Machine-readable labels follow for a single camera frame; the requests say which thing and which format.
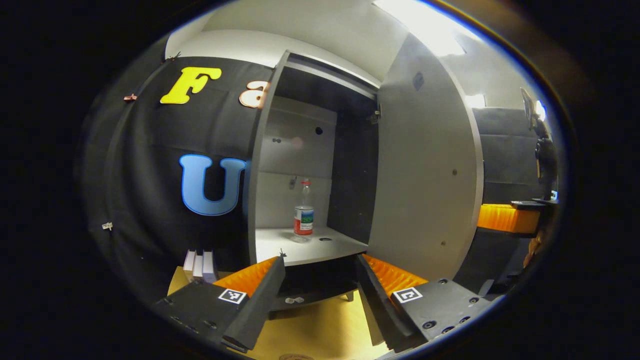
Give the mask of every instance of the book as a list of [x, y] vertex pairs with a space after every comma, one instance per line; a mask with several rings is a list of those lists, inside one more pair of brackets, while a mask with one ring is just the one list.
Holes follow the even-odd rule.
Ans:
[[213, 251], [202, 252], [202, 277], [209, 284], [218, 281], [218, 271], [213, 262]]
[[202, 279], [202, 255], [196, 254], [193, 262], [193, 278]]
[[182, 270], [184, 271], [184, 275], [186, 275], [189, 282], [193, 281], [193, 263], [196, 259], [196, 252], [188, 250], [187, 257], [184, 259], [184, 266]]

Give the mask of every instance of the bottle label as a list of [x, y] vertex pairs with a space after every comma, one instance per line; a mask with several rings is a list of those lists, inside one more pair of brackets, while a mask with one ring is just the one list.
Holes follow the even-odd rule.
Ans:
[[296, 209], [293, 220], [293, 231], [300, 235], [311, 235], [314, 228], [314, 211]]

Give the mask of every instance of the cabinet shelf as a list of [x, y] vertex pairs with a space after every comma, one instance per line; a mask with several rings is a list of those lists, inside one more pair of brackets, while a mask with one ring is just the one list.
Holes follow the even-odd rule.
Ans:
[[280, 249], [287, 254], [284, 258], [285, 266], [302, 265], [342, 258], [358, 254], [367, 250], [367, 244], [350, 238], [329, 227], [314, 229], [306, 243], [296, 243], [291, 240], [294, 236], [293, 228], [256, 229], [255, 250], [257, 262], [280, 255]]

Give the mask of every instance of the black curtain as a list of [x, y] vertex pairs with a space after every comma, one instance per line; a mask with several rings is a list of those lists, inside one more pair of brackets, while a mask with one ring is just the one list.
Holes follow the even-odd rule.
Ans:
[[[89, 232], [108, 263], [141, 300], [166, 295], [188, 249], [212, 249], [221, 271], [249, 263], [243, 203], [258, 109], [240, 104], [251, 81], [269, 81], [271, 68], [211, 57], [164, 60], [166, 37], [143, 53], [96, 98], [85, 120], [78, 176]], [[185, 104], [161, 104], [185, 67], [221, 69]], [[124, 97], [135, 94], [135, 101]], [[183, 155], [207, 156], [204, 195], [222, 198], [223, 158], [247, 162], [237, 206], [220, 216], [191, 211], [182, 199]], [[113, 223], [103, 230], [102, 224]]]

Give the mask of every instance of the ceiling light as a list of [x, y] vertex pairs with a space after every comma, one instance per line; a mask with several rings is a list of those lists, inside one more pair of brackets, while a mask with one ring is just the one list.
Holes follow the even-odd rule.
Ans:
[[547, 111], [540, 100], [536, 101], [536, 114], [540, 116], [540, 120], [544, 121], [547, 118]]
[[467, 95], [465, 96], [465, 102], [472, 108], [484, 108], [486, 106], [483, 94]]

